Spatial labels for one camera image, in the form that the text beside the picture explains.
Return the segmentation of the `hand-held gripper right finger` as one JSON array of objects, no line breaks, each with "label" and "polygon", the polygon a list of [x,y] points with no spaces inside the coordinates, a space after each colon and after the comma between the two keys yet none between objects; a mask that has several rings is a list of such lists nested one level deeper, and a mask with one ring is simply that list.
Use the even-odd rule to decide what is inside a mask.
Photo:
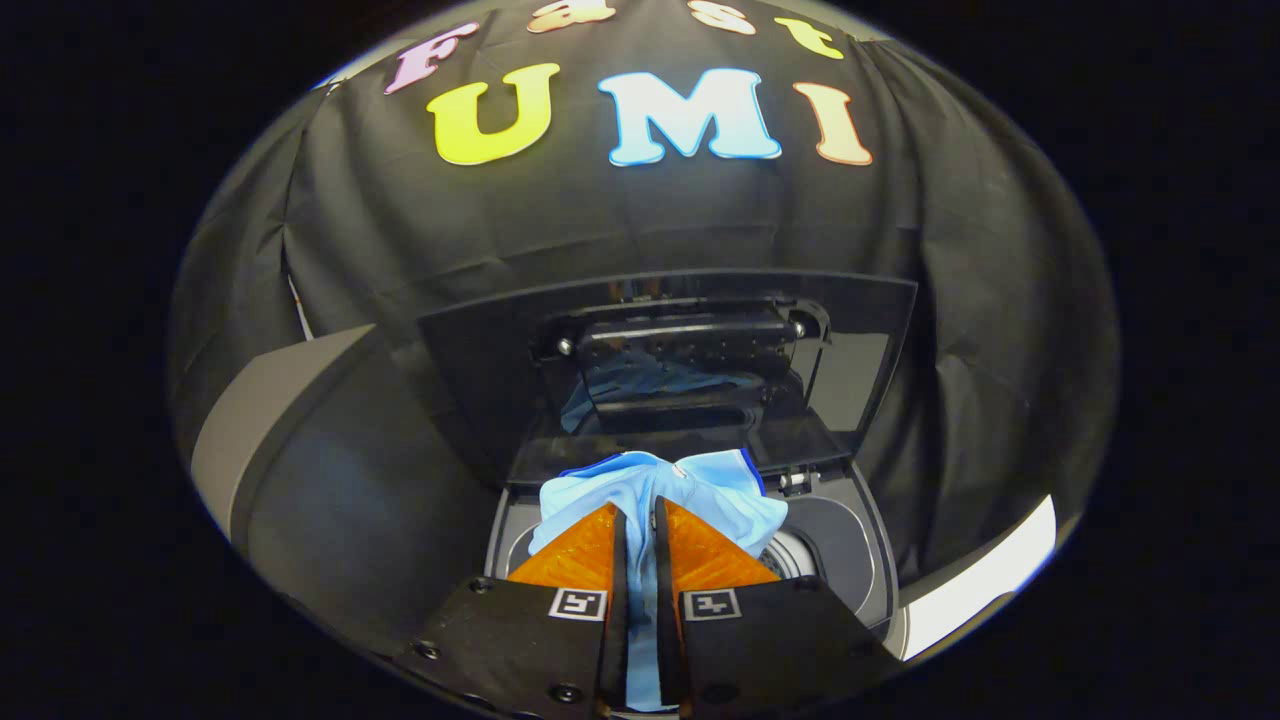
[{"label": "hand-held gripper right finger", "polygon": [[819,577],[780,579],[675,501],[654,510],[662,700],[684,717],[805,717],[899,657]]}]

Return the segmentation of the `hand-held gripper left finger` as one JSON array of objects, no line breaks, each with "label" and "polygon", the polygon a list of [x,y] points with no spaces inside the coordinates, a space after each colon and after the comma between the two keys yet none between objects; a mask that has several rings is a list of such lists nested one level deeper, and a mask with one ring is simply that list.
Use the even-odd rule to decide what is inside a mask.
[{"label": "hand-held gripper left finger", "polygon": [[625,698],[627,557],[604,503],[511,578],[462,582],[396,667],[489,717],[604,717]]}]

